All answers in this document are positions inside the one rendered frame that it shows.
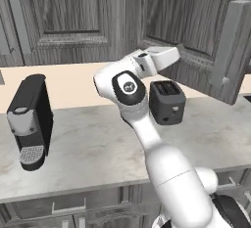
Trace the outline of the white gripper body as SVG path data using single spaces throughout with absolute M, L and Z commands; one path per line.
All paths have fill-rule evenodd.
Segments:
M 177 47 L 151 47 L 150 56 L 157 71 L 173 65 L 180 58 Z

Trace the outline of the dark grey toaster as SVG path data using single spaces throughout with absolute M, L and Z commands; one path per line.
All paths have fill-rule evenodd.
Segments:
M 160 125 L 175 125 L 182 122 L 186 97 L 172 80 L 150 83 L 149 108 Z

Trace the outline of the grey wood drawer front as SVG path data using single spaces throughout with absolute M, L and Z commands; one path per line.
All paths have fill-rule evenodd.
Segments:
M 116 206 L 120 203 L 121 189 L 103 189 L 43 199 L 34 199 L 28 201 L 15 202 L 21 219 L 36 218 L 43 216 L 63 216 L 69 214 L 82 214 L 89 210 L 103 209 L 105 207 Z M 86 198 L 86 211 L 69 214 L 52 215 L 52 203 L 56 204 L 55 208 L 66 208 L 83 205 L 82 199 Z
M 218 172 L 217 176 L 219 179 L 219 185 L 226 184 L 229 177 L 231 177 L 236 183 L 235 187 L 218 189 L 217 193 L 219 195 L 231 196 L 244 207 L 248 207 L 249 200 L 245 196 L 245 192 L 251 193 L 251 169 Z

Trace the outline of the black and grey coffee machine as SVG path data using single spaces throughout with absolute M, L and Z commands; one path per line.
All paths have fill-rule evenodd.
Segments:
M 20 163 L 26 171 L 39 169 L 49 153 L 54 120 L 45 79 L 44 74 L 26 77 L 7 110 Z

